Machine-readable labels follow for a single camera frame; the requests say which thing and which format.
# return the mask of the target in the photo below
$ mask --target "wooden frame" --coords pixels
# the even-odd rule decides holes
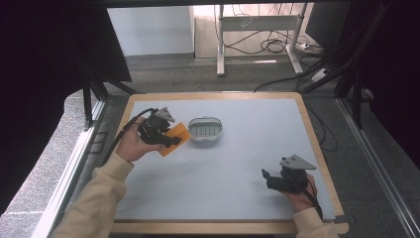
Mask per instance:
[[[121,129],[131,118],[130,114],[136,101],[150,100],[230,100],[230,99],[281,99],[292,98],[296,100],[303,123],[308,133],[319,170],[324,179],[330,195],[335,215],[337,218],[345,217],[340,199],[334,188],[333,181],[319,147],[318,140],[312,128],[309,115],[300,94],[295,92],[182,92],[182,93],[150,93],[132,95],[127,103],[122,117]],[[339,232],[344,234],[349,231],[347,221],[333,223]],[[287,234],[296,233],[293,220],[282,222],[115,222],[112,233],[139,233],[139,234]]]

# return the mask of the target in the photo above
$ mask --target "black curtain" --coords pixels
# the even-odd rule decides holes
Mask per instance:
[[[419,1],[393,1],[362,58],[380,123],[420,168]]]
[[[65,98],[82,88],[80,63],[131,79],[106,9],[2,3],[0,32],[1,214],[48,144]]]

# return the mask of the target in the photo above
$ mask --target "wire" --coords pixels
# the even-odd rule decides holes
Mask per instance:
[[[322,137],[318,139],[319,146],[322,150],[328,151],[328,152],[335,152],[338,148],[338,141],[336,136],[334,135],[333,131],[330,129],[329,126],[321,119],[321,117],[315,112],[315,110],[312,108],[311,104],[308,101],[304,101],[306,108],[315,116],[315,118],[318,120],[319,124],[322,128]],[[334,139],[334,146],[333,148],[323,148],[322,145],[324,144],[326,138],[327,138],[327,131],[331,134],[331,136]]]
[[[241,15],[246,15],[246,16],[249,16],[248,14],[245,14],[245,13],[242,11],[242,9],[241,9],[241,8],[240,8],[241,14],[237,14],[237,13],[235,13],[234,5],[232,5],[232,9],[233,9],[233,12],[234,12],[234,15],[235,15],[235,16],[241,16]],[[216,14],[216,6],[214,5],[214,28],[215,28],[215,32],[216,32],[216,37],[217,37],[217,39],[219,40],[219,33],[218,33],[218,31],[217,31],[217,21],[216,21],[216,15],[217,15],[217,14]],[[286,35],[284,35],[284,34],[283,34],[283,33],[281,33],[281,32],[278,32],[278,31],[269,31],[269,35],[268,35],[267,39],[261,42],[261,50],[260,50],[260,51],[250,53],[250,52],[245,52],[245,51],[243,51],[243,50],[240,50],[240,49],[238,49],[238,48],[234,47],[234,45],[237,45],[237,44],[239,44],[239,43],[243,42],[244,40],[246,40],[246,39],[248,39],[248,38],[250,38],[250,37],[252,37],[252,36],[254,36],[254,35],[256,35],[256,34],[259,34],[259,33],[266,33],[266,32],[268,32],[268,31],[256,31],[256,32],[251,33],[251,34],[249,34],[248,36],[246,36],[246,37],[244,37],[244,38],[242,38],[242,39],[240,39],[240,40],[238,40],[237,42],[234,42],[234,43],[232,43],[232,44],[227,45],[227,44],[225,44],[225,42],[223,42],[223,45],[224,45],[226,48],[230,48],[230,49],[236,50],[236,51],[241,52],[241,53],[246,54],[246,55],[256,55],[256,54],[260,54],[260,53],[262,53],[262,52],[271,52],[271,53],[274,53],[274,54],[279,54],[279,53],[281,53],[281,52],[284,50],[285,45],[286,45],[286,42],[285,42],[283,39],[281,39],[281,38],[277,38],[277,39],[270,39],[270,37],[271,37],[272,33],[277,33],[278,35],[281,35],[281,36],[286,37],[286,41],[287,41],[287,39],[291,39],[290,37],[287,37]],[[280,48],[279,50],[273,50],[273,49],[271,48],[272,46],[281,46],[281,48]],[[302,51],[297,51],[297,52],[299,52],[301,55],[304,55],[304,56],[313,55],[313,54],[310,54],[310,53],[305,53],[305,52],[302,52]]]
[[[308,37],[306,37],[306,36],[299,36],[299,37],[304,38],[304,39],[306,40],[305,44],[308,44],[308,45],[309,45],[309,38],[308,38]]]
[[[235,13],[235,7],[234,7],[234,4],[232,4],[232,11],[234,13],[234,16],[236,16],[236,17],[238,17],[238,16],[248,16],[248,17],[250,17],[250,18],[248,18],[247,20],[245,20],[244,22],[241,23],[241,27],[244,28],[244,27],[248,26],[253,21],[253,16],[251,16],[250,14],[244,13],[244,11],[242,11],[242,9],[241,9],[241,4],[238,4],[238,8],[239,8],[239,11],[241,12],[240,14]]]
[[[315,207],[315,210],[318,212],[318,215],[319,215],[319,217],[322,220],[324,218],[324,214],[322,212],[322,208],[319,205],[318,199],[316,197],[317,194],[315,194],[314,186],[312,185],[312,182],[309,179],[307,181],[311,185],[312,191],[314,192],[314,195],[312,195],[311,193],[309,193],[309,191],[307,191],[306,188],[302,190],[302,193],[305,194],[306,197],[308,197],[309,200],[312,202],[312,205]]]
[[[312,57],[312,56],[302,56],[302,57],[299,58],[299,61],[300,61],[301,64],[303,64],[303,65],[305,65],[307,67],[310,67],[311,65],[309,65],[308,63],[306,63],[305,61],[303,61],[303,59],[306,59],[306,58],[314,58],[314,57]]]
[[[283,6],[283,4],[282,3],[280,3],[280,8],[278,9],[278,12],[277,12],[277,16],[279,16],[280,15],[280,11],[281,11],[281,7]]]
[[[283,11],[281,12],[281,15],[284,15],[284,10],[286,10],[286,6],[287,6],[287,3],[284,4]]]
[[[275,12],[277,12],[277,3],[272,4],[271,9],[269,9],[267,15],[269,15],[269,13],[272,11],[272,15],[275,15]]]
[[[283,82],[283,81],[287,81],[287,80],[292,80],[292,79],[297,79],[296,82],[296,86],[293,88],[293,91],[297,91],[297,92],[309,92],[311,90],[314,90],[316,87],[318,87],[318,85],[320,85],[320,83],[325,83],[328,80],[332,80],[334,78],[336,78],[337,76],[339,76],[341,73],[343,73],[347,67],[350,65],[350,61],[348,60],[345,63],[341,63],[341,57],[342,56],[346,56],[349,51],[352,49],[352,46],[354,44],[354,42],[356,41],[356,39],[358,38],[358,35],[366,28],[366,26],[368,25],[368,23],[371,21],[373,15],[369,15],[369,16],[365,16],[365,20],[363,21],[363,23],[357,28],[355,29],[351,36],[349,38],[347,38],[340,46],[338,46],[337,48],[333,49],[332,51],[328,52],[327,54],[323,54],[322,58],[317,61],[316,63],[314,63],[312,66],[310,66],[305,72],[303,72],[300,75],[296,75],[293,77],[289,77],[289,78],[282,78],[282,79],[277,79],[277,80],[273,80],[270,82],[266,82],[263,83],[261,85],[259,85],[258,87],[256,87],[256,89],[254,90],[254,92],[256,92],[257,90],[259,90],[261,87],[266,86],[266,85],[270,85],[270,84],[274,84],[274,83],[278,83],[278,82]],[[329,65],[330,68],[333,70],[333,74],[329,74],[328,77],[325,78],[325,80],[320,80],[318,82],[313,83],[312,85],[309,85],[306,88],[300,89],[299,86],[302,85],[303,83],[307,82],[311,76],[315,73],[315,71],[319,68],[325,67],[325,65]]]
[[[154,111],[158,111],[157,109],[154,108],[149,108],[146,109],[144,111],[142,111],[141,113],[139,113],[138,115],[136,115],[135,117],[133,117],[124,127],[123,129],[118,133],[117,137],[114,139],[114,141],[111,144],[111,147],[109,148],[104,161],[102,162],[102,166],[105,165],[109,158],[111,157],[111,154],[114,152],[115,147],[117,147],[118,143],[120,142],[121,138],[123,138],[124,134],[126,134],[126,132],[130,129],[130,127],[136,123],[136,120],[139,119],[139,117],[143,116],[144,114],[148,113],[148,112],[154,112]]]

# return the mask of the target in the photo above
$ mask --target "black cable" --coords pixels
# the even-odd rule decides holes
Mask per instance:
[[[269,15],[269,13],[272,11],[272,15],[275,15],[275,12],[277,11],[277,3],[274,3],[271,7],[271,9],[269,9],[267,15]]]
[[[322,212],[321,205],[319,204],[318,199],[316,198],[315,189],[314,189],[310,180],[308,180],[308,183],[311,185],[312,191],[314,192],[314,195],[309,193],[309,191],[307,191],[305,187],[302,187],[302,193],[305,194],[306,197],[308,197],[309,200],[312,202],[312,205],[315,207],[315,210],[318,212],[318,215],[322,220],[322,219],[324,219],[324,214]]]
[[[234,13],[234,16],[237,16],[236,13],[235,13],[235,8],[234,8],[233,4],[232,4],[232,12]]]
[[[322,137],[321,139],[318,139],[318,143],[319,146],[322,150],[324,151],[328,151],[328,152],[335,152],[337,151],[338,148],[338,141],[336,136],[334,135],[333,131],[330,129],[330,127],[321,119],[321,117],[315,112],[315,110],[312,108],[312,106],[310,105],[310,103],[308,101],[304,101],[306,108],[308,108],[308,110],[315,116],[315,118],[318,120],[319,124],[321,125],[322,128]],[[334,147],[332,149],[330,148],[323,148],[322,145],[324,144],[326,137],[327,137],[327,131],[331,134],[331,136],[334,139]]]
[[[306,58],[320,58],[320,57],[302,56],[302,57],[299,58],[299,61],[300,61],[301,64],[303,64],[303,65],[305,65],[307,67],[310,67],[311,66],[310,64],[308,64],[305,61],[303,61],[303,59],[306,59]]]
[[[320,142],[321,141],[321,137],[315,132],[315,136],[316,136],[316,139],[318,140],[318,142]]]
[[[214,28],[215,28],[215,32],[216,32],[216,37],[219,40],[219,34],[218,34],[218,31],[217,31],[217,24],[216,24],[216,6],[214,6],[213,10],[214,10]],[[234,15],[235,16],[246,15],[244,13],[242,13],[242,14],[236,14],[235,13],[235,10],[233,10],[233,11],[234,11]],[[272,33],[278,33],[278,34],[283,35],[283,36],[286,37],[286,35],[284,35],[281,32],[278,32],[278,31],[270,31],[270,34],[268,35],[267,40],[264,40],[264,41],[261,42],[261,48],[262,49],[260,51],[258,51],[258,52],[250,53],[250,52],[245,52],[245,51],[242,51],[242,50],[240,50],[238,48],[233,47],[234,45],[236,45],[236,44],[238,44],[240,42],[243,42],[244,40],[246,40],[246,39],[248,39],[248,38],[250,38],[250,37],[252,37],[252,36],[254,36],[256,34],[262,33],[262,32],[267,32],[267,31],[256,31],[256,32],[254,32],[254,33],[252,33],[252,34],[250,34],[250,35],[248,35],[248,36],[246,36],[246,37],[244,37],[244,38],[242,38],[242,39],[240,39],[237,42],[234,42],[232,44],[227,45],[227,44],[225,44],[225,42],[223,42],[223,45],[226,48],[230,48],[230,49],[236,50],[236,51],[241,52],[241,53],[246,54],[246,55],[256,55],[256,54],[259,54],[259,53],[262,53],[262,52],[272,52],[274,54],[279,54],[280,52],[282,52],[284,50],[285,46],[282,46],[282,48],[280,50],[278,50],[278,51],[272,50],[270,48],[270,46],[272,46],[272,45],[284,45],[285,44],[284,40],[270,39],[269,38]]]
[[[321,58],[324,55],[324,51],[322,50],[321,52],[318,53],[310,53],[310,52],[303,52],[302,50],[300,50],[299,48],[295,48],[294,52],[297,56],[301,56],[301,57],[314,57],[314,58]]]
[[[137,119],[139,119],[139,117],[143,116],[144,114],[148,113],[148,112],[156,112],[158,111],[157,109],[154,108],[149,108],[146,109],[144,111],[142,111],[141,113],[139,113],[138,115],[136,115],[135,117],[133,117],[124,127],[123,129],[118,133],[117,137],[114,139],[114,141],[111,144],[111,147],[109,148],[105,159],[102,163],[102,166],[105,165],[109,158],[111,157],[111,154],[114,152],[115,147],[117,147],[118,143],[120,142],[121,138],[123,138],[124,134],[126,134],[126,132],[130,129],[130,127],[136,122]]]
[[[316,82],[313,82],[312,84],[306,86],[305,88],[299,89],[299,87],[297,87],[296,91],[300,92],[300,93],[306,93],[306,92],[313,91],[316,88],[318,88],[319,86],[331,81],[332,79],[334,79],[334,78],[338,77],[339,75],[341,75],[342,73],[344,73],[348,69],[350,64],[351,64],[351,62],[348,61],[348,62],[346,62],[346,64],[342,65],[341,67],[337,68],[334,71],[331,71],[330,73],[325,75],[320,80],[318,80]]]
[[[284,15],[284,10],[286,10],[286,7],[287,7],[287,3],[284,4],[283,11],[281,12],[281,15]]]
[[[277,12],[277,16],[279,16],[280,15],[280,11],[281,11],[281,7],[283,6],[283,4],[282,3],[280,3],[280,8],[278,9],[278,12]]]
[[[373,15],[370,16],[366,16],[366,19],[370,19],[372,18]],[[300,75],[296,75],[290,78],[282,78],[282,79],[278,79],[278,80],[274,80],[274,81],[270,81],[270,82],[266,82],[263,83],[261,85],[259,85],[258,87],[256,87],[256,89],[254,90],[254,92],[256,92],[257,90],[259,90],[261,87],[269,85],[269,84],[273,84],[273,83],[277,83],[277,82],[282,82],[282,81],[286,81],[286,80],[291,80],[291,79],[298,79],[295,88],[293,89],[293,91],[298,91],[298,92],[309,92],[311,90],[314,90],[318,85],[320,85],[320,83],[324,83],[326,82],[326,80],[320,80],[318,82],[315,82],[316,84],[306,87],[304,88],[304,90],[300,90],[299,86],[302,84],[302,78],[304,78],[305,76],[309,76],[308,78],[306,78],[306,80],[304,82],[307,82],[311,75],[314,74],[314,72],[319,69],[324,67],[327,63],[332,63],[335,60],[339,60],[341,55],[346,55],[348,53],[348,51],[352,48],[352,45],[354,43],[354,41],[356,40],[357,36],[365,29],[365,27],[368,25],[369,21],[364,22],[363,24],[361,24],[355,31],[352,32],[351,36],[346,39],[340,46],[338,46],[337,48],[333,49],[332,51],[323,54],[323,57],[321,58],[321,60],[317,61],[316,63],[314,63],[311,67],[309,67],[305,72],[303,72]],[[329,77],[327,77],[326,79],[333,79],[336,77],[336,75],[338,76],[340,73],[334,73],[331,74]]]
[[[238,8],[239,8],[239,11],[244,15],[244,16],[250,16],[249,14],[245,14],[244,13],[244,11],[242,11],[242,9],[241,9],[241,4],[238,4]]]

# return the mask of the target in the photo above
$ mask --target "human arm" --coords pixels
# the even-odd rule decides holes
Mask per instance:
[[[313,197],[316,197],[317,188],[315,179],[308,175],[309,185],[306,187]],[[292,203],[296,213],[293,219],[297,228],[296,238],[336,238],[339,237],[332,224],[325,224],[313,207],[312,201],[302,192],[282,192]]]
[[[125,179],[132,162],[163,145],[148,145],[138,135],[139,118],[125,133],[115,153],[101,168],[93,171],[92,180],[66,211],[51,237],[108,237],[118,202],[126,192]]]

